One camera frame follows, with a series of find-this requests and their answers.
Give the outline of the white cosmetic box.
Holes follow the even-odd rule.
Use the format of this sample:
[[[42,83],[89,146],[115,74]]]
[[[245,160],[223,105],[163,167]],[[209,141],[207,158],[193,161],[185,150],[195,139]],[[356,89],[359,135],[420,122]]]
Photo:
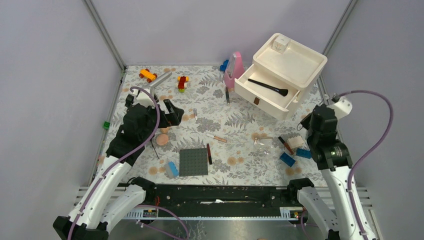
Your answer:
[[[292,149],[302,147],[305,143],[304,139],[300,135],[288,138],[286,142]]]

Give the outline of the black makeup brush large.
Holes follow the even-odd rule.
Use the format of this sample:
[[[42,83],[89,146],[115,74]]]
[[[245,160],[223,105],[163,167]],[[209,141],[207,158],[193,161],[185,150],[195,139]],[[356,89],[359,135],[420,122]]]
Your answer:
[[[271,86],[269,84],[266,84],[266,83],[263,83],[263,82],[259,82],[257,80],[253,80],[251,78],[248,78],[247,80],[249,82],[251,82],[251,83],[254,83],[254,84],[259,85],[261,87],[264,87],[264,88],[267,88],[269,90],[272,90],[272,91],[278,93],[279,95],[281,95],[283,97],[286,97],[288,95],[288,93],[289,93],[289,90],[286,89],[286,88],[277,88],[275,86]]]

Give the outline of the cream three-drawer organizer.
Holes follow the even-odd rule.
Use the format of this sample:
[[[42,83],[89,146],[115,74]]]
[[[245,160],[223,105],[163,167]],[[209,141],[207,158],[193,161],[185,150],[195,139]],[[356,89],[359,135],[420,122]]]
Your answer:
[[[325,55],[275,33],[253,55],[251,66],[235,80],[234,91],[272,117],[285,120],[309,96],[327,61]],[[288,95],[281,96],[248,79],[288,89]]]

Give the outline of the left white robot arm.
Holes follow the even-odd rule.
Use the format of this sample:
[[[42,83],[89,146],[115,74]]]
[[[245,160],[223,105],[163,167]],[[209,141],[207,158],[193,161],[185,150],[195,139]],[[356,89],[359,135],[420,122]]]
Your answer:
[[[108,203],[116,187],[134,166],[158,129],[178,126],[185,111],[164,99],[168,110],[160,109],[154,96],[137,87],[148,104],[134,103],[135,95],[127,96],[126,114],[115,138],[110,142],[93,182],[68,216],[58,216],[53,228],[62,240],[106,240],[114,227],[138,204],[148,206],[155,200],[154,183],[137,177],[124,194]]]

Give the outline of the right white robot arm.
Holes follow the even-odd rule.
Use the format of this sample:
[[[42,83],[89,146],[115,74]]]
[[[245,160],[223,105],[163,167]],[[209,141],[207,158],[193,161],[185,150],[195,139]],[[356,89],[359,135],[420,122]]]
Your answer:
[[[326,240],[376,240],[367,220],[354,177],[347,146],[337,138],[338,121],[352,111],[350,100],[342,96],[331,105],[317,105],[301,121],[311,157],[327,183],[334,210],[321,199],[308,178],[289,182],[287,201],[302,205],[315,220]]]

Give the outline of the small peach makeup sponge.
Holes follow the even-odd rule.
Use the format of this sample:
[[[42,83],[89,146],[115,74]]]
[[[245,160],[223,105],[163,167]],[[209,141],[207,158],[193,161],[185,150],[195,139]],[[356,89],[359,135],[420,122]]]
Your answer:
[[[160,129],[160,132],[161,132],[162,134],[167,134],[169,130],[170,130],[170,127],[165,127],[165,128],[161,128],[161,129]]]

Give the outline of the round peach makeup sponge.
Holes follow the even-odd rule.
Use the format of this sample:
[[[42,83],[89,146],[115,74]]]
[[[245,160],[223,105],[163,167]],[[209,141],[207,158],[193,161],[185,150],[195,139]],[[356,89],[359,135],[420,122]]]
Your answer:
[[[158,146],[164,146],[169,142],[169,136],[167,134],[161,133],[156,137],[156,144]]]

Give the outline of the brown red makeup pencil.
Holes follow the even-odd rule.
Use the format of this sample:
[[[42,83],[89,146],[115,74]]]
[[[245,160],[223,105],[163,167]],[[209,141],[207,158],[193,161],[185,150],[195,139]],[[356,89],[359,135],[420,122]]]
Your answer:
[[[279,136],[278,139],[284,145],[284,147],[289,151],[291,155],[295,154],[292,148],[290,147],[290,145],[281,136]]]

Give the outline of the blue lego brick right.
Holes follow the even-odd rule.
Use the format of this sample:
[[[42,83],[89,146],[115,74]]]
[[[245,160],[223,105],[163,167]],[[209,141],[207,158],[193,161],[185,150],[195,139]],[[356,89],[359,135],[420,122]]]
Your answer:
[[[306,158],[306,159],[312,158],[311,152],[309,150],[303,149],[303,148],[297,148],[295,154],[299,157]]]

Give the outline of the small pink lip tube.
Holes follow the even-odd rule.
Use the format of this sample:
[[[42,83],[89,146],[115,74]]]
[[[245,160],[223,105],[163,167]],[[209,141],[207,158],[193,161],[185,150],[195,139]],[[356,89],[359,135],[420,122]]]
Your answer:
[[[197,109],[193,108],[193,115],[194,115],[194,119],[197,121],[198,120],[198,113],[197,113]]]

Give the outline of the black mini tripod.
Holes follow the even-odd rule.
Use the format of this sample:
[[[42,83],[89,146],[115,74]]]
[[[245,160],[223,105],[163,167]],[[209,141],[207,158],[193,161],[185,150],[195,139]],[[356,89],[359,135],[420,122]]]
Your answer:
[[[155,146],[154,146],[153,142],[150,142],[150,143],[151,143],[151,146],[152,146],[152,148],[153,148],[153,151],[154,151],[154,153],[155,153],[155,155],[156,155],[157,159],[160,159],[160,157],[159,157],[159,155],[158,155],[158,153],[157,153],[157,151],[156,151],[156,148],[155,148]]]

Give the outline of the red yellow toy figure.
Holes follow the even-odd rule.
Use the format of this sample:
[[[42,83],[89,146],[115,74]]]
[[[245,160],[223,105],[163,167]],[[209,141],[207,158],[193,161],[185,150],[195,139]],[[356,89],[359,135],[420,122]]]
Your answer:
[[[184,93],[188,85],[189,77],[188,76],[178,76],[177,77],[177,89],[180,93]]]

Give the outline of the blue lego brick left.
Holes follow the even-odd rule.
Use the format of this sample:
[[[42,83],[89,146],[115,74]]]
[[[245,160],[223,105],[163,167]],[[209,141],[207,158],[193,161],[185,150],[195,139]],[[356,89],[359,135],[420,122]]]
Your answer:
[[[279,159],[284,162],[287,166],[292,167],[296,160],[294,158],[292,158],[289,154],[287,154],[286,152],[284,152]]]

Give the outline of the grey lego baseplate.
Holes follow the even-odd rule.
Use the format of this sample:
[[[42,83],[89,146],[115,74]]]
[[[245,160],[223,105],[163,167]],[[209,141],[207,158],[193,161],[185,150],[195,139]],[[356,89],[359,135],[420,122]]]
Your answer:
[[[179,175],[181,177],[208,175],[208,151],[206,148],[179,150]]]

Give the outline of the blue grey lego brick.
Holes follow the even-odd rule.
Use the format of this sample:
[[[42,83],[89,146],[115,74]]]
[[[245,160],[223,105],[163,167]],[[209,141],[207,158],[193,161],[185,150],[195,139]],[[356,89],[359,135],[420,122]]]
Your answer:
[[[170,179],[174,179],[179,176],[179,171],[174,162],[167,162],[164,166],[165,172]]]

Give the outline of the dark red lipstick tube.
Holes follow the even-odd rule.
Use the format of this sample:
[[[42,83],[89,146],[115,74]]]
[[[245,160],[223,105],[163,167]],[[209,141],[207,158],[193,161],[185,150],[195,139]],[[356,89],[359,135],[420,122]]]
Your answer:
[[[208,155],[208,163],[209,165],[213,164],[213,160],[212,160],[212,153],[211,153],[211,149],[210,149],[210,144],[207,143],[206,144],[206,148],[207,148],[207,155]]]

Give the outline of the orange toy car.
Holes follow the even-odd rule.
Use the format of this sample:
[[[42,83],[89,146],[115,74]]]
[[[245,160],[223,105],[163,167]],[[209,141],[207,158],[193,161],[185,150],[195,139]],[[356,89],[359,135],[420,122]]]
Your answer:
[[[139,77],[141,79],[146,79],[148,83],[151,83],[157,79],[158,75],[156,73],[150,72],[148,68],[145,68],[140,70]]]

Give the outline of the green clip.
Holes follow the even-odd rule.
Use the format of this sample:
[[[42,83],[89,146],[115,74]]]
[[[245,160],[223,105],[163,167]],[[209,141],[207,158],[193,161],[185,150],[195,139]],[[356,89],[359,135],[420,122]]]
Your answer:
[[[104,130],[108,130],[108,129],[110,128],[110,122],[108,122],[108,121],[104,121],[104,122],[103,122],[103,125],[102,125],[102,128],[103,128]]]

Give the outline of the clear plastic bag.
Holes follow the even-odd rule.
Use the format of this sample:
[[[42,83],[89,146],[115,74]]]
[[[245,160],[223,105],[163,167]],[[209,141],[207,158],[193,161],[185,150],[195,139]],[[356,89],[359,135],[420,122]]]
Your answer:
[[[256,152],[269,155],[273,152],[273,138],[272,137],[260,137],[255,138],[253,141],[253,148]]]

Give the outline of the blue toy brick back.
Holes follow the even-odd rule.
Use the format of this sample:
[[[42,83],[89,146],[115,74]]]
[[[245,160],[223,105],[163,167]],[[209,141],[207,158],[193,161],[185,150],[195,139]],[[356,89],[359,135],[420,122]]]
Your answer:
[[[223,61],[223,63],[219,66],[219,71],[225,72],[229,63],[229,59]]]

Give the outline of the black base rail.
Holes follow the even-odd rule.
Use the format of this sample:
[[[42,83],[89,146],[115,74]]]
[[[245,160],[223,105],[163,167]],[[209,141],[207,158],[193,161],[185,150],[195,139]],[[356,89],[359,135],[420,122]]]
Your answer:
[[[280,217],[282,210],[303,210],[290,190],[275,186],[157,184],[147,189],[142,204],[180,218]]]

